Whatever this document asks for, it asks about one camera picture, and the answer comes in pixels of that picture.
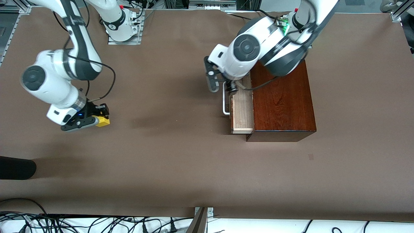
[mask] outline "black cable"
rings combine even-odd
[[[365,233],[365,230],[366,230],[366,226],[368,226],[368,223],[369,223],[370,221],[367,221],[366,223],[365,223],[365,225],[363,226],[363,233]]]
[[[89,7],[88,7],[88,5],[86,5],[85,0],[83,0],[83,3],[85,4],[86,11],[88,12],[88,22],[86,23],[86,27],[88,27],[89,26],[89,21],[91,20],[91,15],[89,13]]]
[[[116,225],[121,225],[121,226],[124,226],[124,227],[126,227],[127,229],[128,229],[128,231],[129,231],[129,227],[127,227],[127,226],[125,226],[124,224],[121,224],[121,222],[123,221],[123,219],[118,219],[119,221],[118,222],[116,222],[116,221],[114,221],[113,222],[113,226],[109,229],[109,231],[108,231],[108,233],[112,233],[112,231],[113,231],[113,229],[116,227]]]
[[[278,79],[279,78],[279,76],[275,76],[274,78],[272,78],[271,80],[269,80],[269,81],[267,81],[267,82],[265,82],[265,83],[263,83],[263,84],[260,84],[260,85],[258,85],[257,87],[253,87],[253,88],[246,88],[246,89],[244,89],[245,91],[255,91],[255,90],[257,90],[257,89],[260,89],[260,88],[262,88],[262,87],[264,87],[264,86],[266,86],[267,84],[269,84],[269,83],[271,83],[271,82],[273,82],[273,81],[275,81],[276,79]]]
[[[113,224],[113,222],[114,221],[112,221],[109,225],[107,225],[102,231],[101,231],[101,233],[104,233],[104,231],[109,227],[109,226],[111,226],[112,224]]]
[[[16,215],[20,215],[23,219],[24,219],[24,221],[26,222],[25,223],[25,225],[21,228],[21,230],[19,231],[19,233],[24,233],[24,232],[26,232],[26,227],[29,227],[29,229],[30,229],[30,233],[33,233],[33,230],[32,230],[32,227],[30,226],[30,223],[27,221],[27,219],[23,216],[23,214],[19,214],[19,213],[13,213],[13,214],[16,214]],[[8,220],[8,219],[1,219],[0,220],[0,222],[3,222],[3,221],[6,221],[6,220]]]
[[[67,37],[67,40],[66,40],[65,44],[63,45],[63,50],[65,50],[66,47],[69,45],[69,41],[70,41],[70,36]]]
[[[55,19],[56,19],[56,21],[58,22],[58,24],[60,25],[60,27],[63,29],[63,30],[65,30],[65,31],[67,31],[67,29],[60,23],[60,21],[59,21],[59,19],[58,19],[58,17],[57,17],[57,15],[56,15],[56,12],[54,12],[53,11],[53,15],[55,16]]]
[[[171,223],[170,233],[175,233],[175,232],[177,232],[178,230],[177,230],[177,228],[176,228],[176,226],[175,226],[175,224],[174,224],[174,222],[173,222],[173,217],[171,217],[171,218],[170,218],[170,223]]]
[[[135,6],[137,6],[137,7],[139,7],[139,8],[140,8],[140,14],[139,14],[137,17],[132,18],[132,20],[136,20],[136,19],[138,19],[139,17],[141,17],[142,13],[144,12],[144,8],[142,8],[142,6],[140,6],[140,5],[138,5],[137,3],[134,3],[134,2],[132,2],[132,1],[130,1],[129,3],[130,3],[130,5],[131,5],[132,7],[134,7],[134,5],[135,5]]]
[[[88,233],[90,233],[92,226],[93,226],[93,225],[95,224],[95,222],[97,222],[98,220],[99,220],[99,218],[98,218],[98,219],[96,219],[95,221],[93,221],[93,222],[92,222],[92,224],[89,226]]]
[[[144,217],[143,219],[139,220],[138,222],[135,222],[134,226],[130,229],[130,231],[131,231],[131,232],[134,232],[135,227],[136,227],[136,226],[137,226],[140,222],[144,221],[144,220],[145,220],[145,218],[146,218],[146,217]]]
[[[309,225],[310,225],[310,223],[311,223],[312,221],[313,221],[313,220],[310,220],[310,221],[308,222],[308,224],[306,225],[305,230],[304,230],[302,233],[306,233],[306,232],[308,231]]]
[[[339,228],[337,228],[337,227],[332,228],[332,233],[336,233],[336,232],[335,232],[335,230],[338,230],[338,231],[339,231],[339,233],[342,233],[341,229],[339,229]]]
[[[242,19],[248,19],[248,20],[251,20],[251,18],[247,18],[247,17],[240,16],[240,15],[234,15],[234,14],[230,14],[230,15],[233,15],[233,16],[235,16],[235,17],[239,17],[239,18],[242,18]]]
[[[89,12],[89,7],[86,5],[86,2],[85,2],[85,0],[83,0],[83,3],[85,4],[85,7],[86,7],[86,11],[88,12],[88,22],[86,23],[86,27],[88,27],[89,26],[89,22],[90,22],[90,20],[91,20],[91,15],[90,15],[90,12]],[[65,30],[65,31],[67,31],[67,29],[60,23],[60,21],[59,21],[59,19],[58,19],[58,16],[56,15],[56,12],[54,12],[53,11],[53,15],[55,16],[55,19],[56,19],[56,21],[58,22],[58,24],[60,25],[60,27],[63,29],[63,30]]]
[[[309,41],[311,41],[312,39],[315,39],[313,35],[315,34],[314,33],[315,30],[317,29],[316,19],[317,19],[317,16],[318,16],[318,12],[316,11],[316,7],[309,0],[303,0],[303,1],[310,5],[310,7],[311,7],[311,9],[314,13],[315,20],[313,22],[310,22],[311,21],[311,10],[309,10],[308,20],[307,20],[306,24],[300,30],[291,31],[291,32],[286,33],[286,36],[288,36],[289,34],[292,34],[292,33],[303,32],[306,29],[312,29],[312,31],[310,32],[311,34],[310,34],[309,38],[304,42],[299,43],[299,42],[296,42],[295,40],[291,39],[291,43],[296,44],[296,45],[304,45],[304,44],[308,43]]]
[[[177,221],[186,220],[186,219],[193,219],[193,218],[180,218],[180,219],[175,219],[175,220],[173,220],[172,222],[177,222]],[[166,223],[166,224],[164,224],[164,225],[161,225],[160,227],[158,227],[157,229],[155,229],[152,233],[155,233],[156,231],[161,230],[163,227],[165,227],[166,225],[168,225],[168,224],[170,224],[170,223],[171,223],[171,222]]]
[[[271,19],[277,19],[277,17],[271,16],[270,14],[268,14],[267,12],[265,12],[264,10],[255,10],[256,12],[262,12],[263,14],[265,14],[267,17],[271,18]]]
[[[46,213],[46,210],[43,208],[42,205],[40,205],[38,202],[36,202],[36,201],[34,201],[32,199],[29,199],[29,198],[22,198],[22,197],[9,198],[9,199],[5,199],[5,200],[0,201],[0,203],[7,202],[7,201],[14,201],[14,200],[22,200],[22,201],[30,201],[30,202],[33,202],[34,204],[36,204],[42,210],[42,212],[45,214],[45,216],[48,215]]]
[[[86,89],[86,93],[85,93],[85,96],[86,96],[86,97],[88,96],[88,93],[89,93],[89,88],[90,88],[90,86],[91,86],[91,83],[89,82],[89,80],[87,80],[87,82],[88,82],[88,88]]]
[[[78,58],[78,57],[71,56],[69,54],[67,56],[70,57],[70,58],[73,58],[73,59],[77,59],[77,60],[81,60],[81,61],[86,61],[86,62],[90,62],[90,63],[99,64],[99,65],[105,66],[108,69],[110,69],[112,71],[112,73],[113,73],[113,80],[112,80],[112,84],[111,84],[109,90],[102,97],[99,97],[99,98],[94,99],[92,101],[101,100],[101,99],[105,98],[107,95],[109,95],[109,93],[111,92],[111,90],[112,90],[112,88],[113,88],[113,86],[115,84],[115,80],[116,80],[116,73],[115,73],[115,70],[112,67],[110,67],[110,66],[108,66],[108,65],[106,65],[104,63],[101,63],[101,62],[92,61],[92,60],[89,60],[89,59]]]

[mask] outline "black joint cap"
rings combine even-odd
[[[252,61],[260,52],[259,41],[251,35],[241,35],[234,41],[233,53],[239,61]]]
[[[45,79],[45,70],[40,66],[30,66],[22,75],[23,85],[31,91],[39,90]]]

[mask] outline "wooden box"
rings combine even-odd
[[[257,87],[272,78],[257,63],[243,84]],[[239,91],[231,99],[231,123],[232,133],[247,134],[249,142],[297,142],[315,133],[306,63],[253,92]]]

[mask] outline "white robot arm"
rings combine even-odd
[[[22,75],[25,90],[51,104],[47,117],[61,125],[63,131],[73,131],[93,125],[109,124],[105,104],[96,106],[71,84],[71,80],[94,80],[101,72],[101,59],[95,50],[75,0],[31,0],[56,12],[62,19],[74,47],[46,50]],[[135,12],[121,9],[116,0],[88,0],[101,15],[108,34],[124,41],[136,33]]]
[[[286,35],[269,17],[250,20],[229,47],[218,44],[204,58],[207,83],[211,92],[219,90],[219,81],[231,94],[235,81],[243,78],[260,61],[274,76],[289,74],[306,56],[308,47],[334,13],[339,0],[302,0],[297,12],[290,14],[291,27]],[[224,80],[219,80],[221,73]]]

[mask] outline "table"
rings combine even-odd
[[[66,32],[49,10],[21,17],[0,68],[0,154],[36,159],[39,173],[0,181],[0,199],[68,214],[191,216],[213,206],[234,217],[412,220],[414,66],[388,14],[335,14],[314,42],[306,63],[318,131],[299,143],[231,135],[221,93],[208,91],[203,57],[228,45],[243,19],[156,11],[139,46],[108,46],[97,19],[91,9],[89,33],[117,72],[104,100],[111,125],[64,133],[19,79]],[[111,79],[104,69],[90,97]]]

